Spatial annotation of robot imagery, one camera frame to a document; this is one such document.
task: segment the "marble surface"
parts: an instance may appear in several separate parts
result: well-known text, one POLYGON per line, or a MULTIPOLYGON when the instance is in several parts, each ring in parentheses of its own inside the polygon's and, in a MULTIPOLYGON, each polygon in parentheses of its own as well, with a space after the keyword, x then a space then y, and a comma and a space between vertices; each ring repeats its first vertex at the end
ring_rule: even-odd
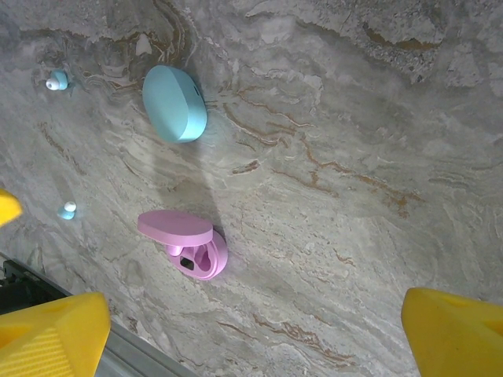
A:
POLYGON ((0 248, 199 375, 418 375, 409 287, 503 303, 502 25, 482 0, 0 0, 0 185, 25 208, 0 248), (159 63, 201 88, 197 142, 149 124, 159 63), (217 225, 220 277, 138 234, 160 208, 217 225))

